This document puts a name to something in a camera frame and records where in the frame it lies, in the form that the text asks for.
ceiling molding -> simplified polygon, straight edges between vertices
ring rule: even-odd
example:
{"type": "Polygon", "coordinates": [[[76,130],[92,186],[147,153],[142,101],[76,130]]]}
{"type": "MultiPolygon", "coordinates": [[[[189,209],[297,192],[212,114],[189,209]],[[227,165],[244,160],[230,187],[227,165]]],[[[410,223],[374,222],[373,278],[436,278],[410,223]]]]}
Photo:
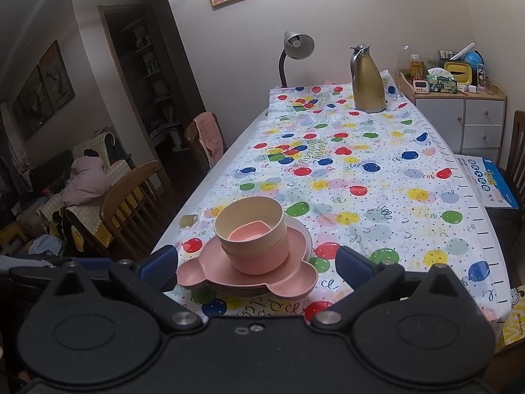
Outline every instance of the ceiling molding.
{"type": "Polygon", "coordinates": [[[16,51],[22,44],[22,40],[26,36],[27,30],[30,28],[32,22],[36,18],[36,15],[38,14],[38,12],[40,11],[40,9],[42,8],[45,2],[46,0],[38,0],[36,2],[36,4],[33,6],[33,9],[31,11],[31,15],[26,19],[24,26],[20,29],[18,35],[16,36],[16,40],[14,41],[11,48],[9,49],[9,53],[7,54],[7,57],[5,58],[4,63],[2,64],[0,68],[0,84],[2,84],[2,82],[4,81],[6,73],[7,73],[7,69],[11,65],[11,62],[13,58],[15,57],[16,51]]]}

lamp neck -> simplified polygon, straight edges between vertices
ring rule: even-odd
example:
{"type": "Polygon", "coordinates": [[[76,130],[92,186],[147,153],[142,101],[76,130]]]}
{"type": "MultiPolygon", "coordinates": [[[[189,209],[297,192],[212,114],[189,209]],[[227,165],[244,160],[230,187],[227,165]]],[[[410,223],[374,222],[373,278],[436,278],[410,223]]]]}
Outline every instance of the lamp neck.
{"type": "Polygon", "coordinates": [[[286,82],[286,76],[284,75],[284,61],[286,59],[286,51],[283,50],[281,54],[281,59],[279,60],[279,75],[281,76],[281,84],[284,88],[288,87],[288,83],[286,82]]]}

lamp shade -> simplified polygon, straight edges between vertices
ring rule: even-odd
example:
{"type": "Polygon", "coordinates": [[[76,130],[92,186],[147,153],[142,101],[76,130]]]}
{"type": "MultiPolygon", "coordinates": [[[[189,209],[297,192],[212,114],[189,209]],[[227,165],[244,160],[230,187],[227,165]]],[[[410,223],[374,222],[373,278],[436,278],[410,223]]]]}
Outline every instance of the lamp shade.
{"type": "Polygon", "coordinates": [[[309,35],[293,31],[284,33],[284,51],[291,59],[306,59],[313,53],[315,47],[313,38],[309,35]]]}

desk lamp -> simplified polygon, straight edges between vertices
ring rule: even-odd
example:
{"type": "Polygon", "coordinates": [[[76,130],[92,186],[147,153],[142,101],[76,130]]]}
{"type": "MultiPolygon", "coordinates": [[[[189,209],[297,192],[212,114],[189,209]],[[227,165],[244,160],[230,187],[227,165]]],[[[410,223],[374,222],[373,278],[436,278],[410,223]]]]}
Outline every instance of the desk lamp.
{"type": "Polygon", "coordinates": [[[284,75],[284,60],[286,56],[291,59],[306,59],[313,53],[315,44],[313,38],[306,34],[298,34],[293,31],[286,31],[284,33],[284,50],[279,60],[279,75],[281,76],[281,83],[283,87],[288,87],[286,77],[284,75]]]}

gold thermos jug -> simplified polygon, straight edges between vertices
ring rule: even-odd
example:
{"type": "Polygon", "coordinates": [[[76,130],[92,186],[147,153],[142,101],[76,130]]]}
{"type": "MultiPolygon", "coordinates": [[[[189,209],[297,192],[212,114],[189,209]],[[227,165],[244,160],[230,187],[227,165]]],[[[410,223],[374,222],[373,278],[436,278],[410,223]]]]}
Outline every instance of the gold thermos jug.
{"type": "Polygon", "coordinates": [[[352,47],[354,53],[350,59],[350,70],[355,109],[373,113],[384,111],[387,101],[381,74],[370,57],[370,46],[359,44],[352,47]]]}

